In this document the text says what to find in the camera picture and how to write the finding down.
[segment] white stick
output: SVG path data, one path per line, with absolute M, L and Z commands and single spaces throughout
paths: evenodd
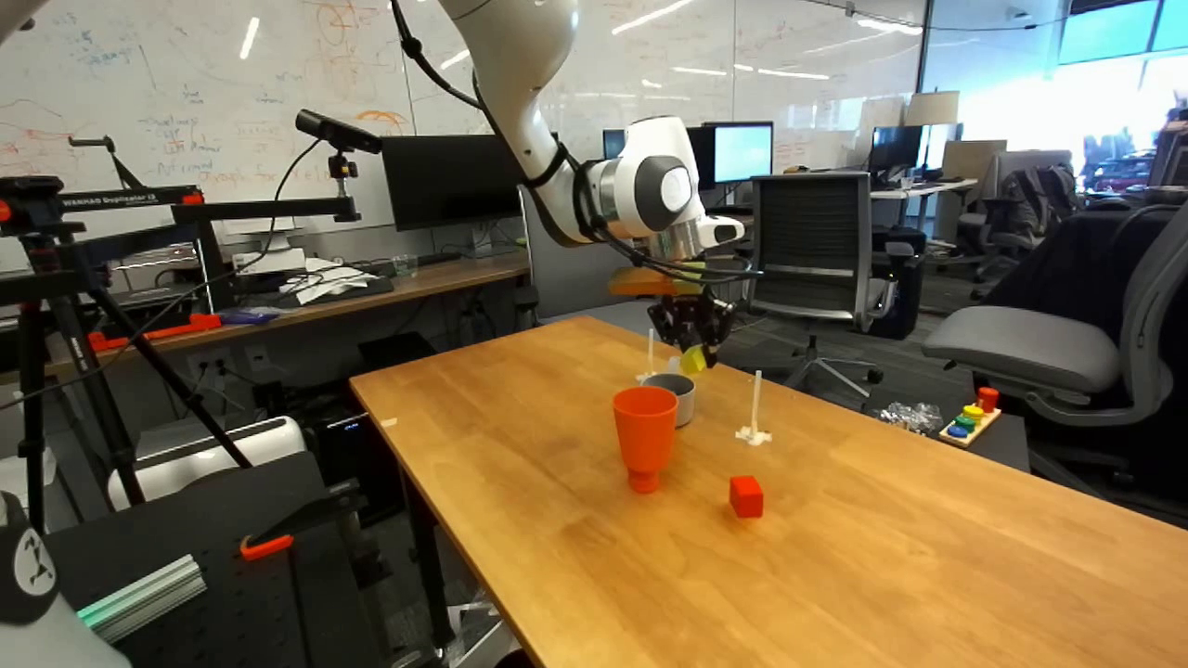
M 752 381 L 750 381 L 750 435 L 756 435 L 756 395 L 763 388 L 763 373 L 752 373 Z

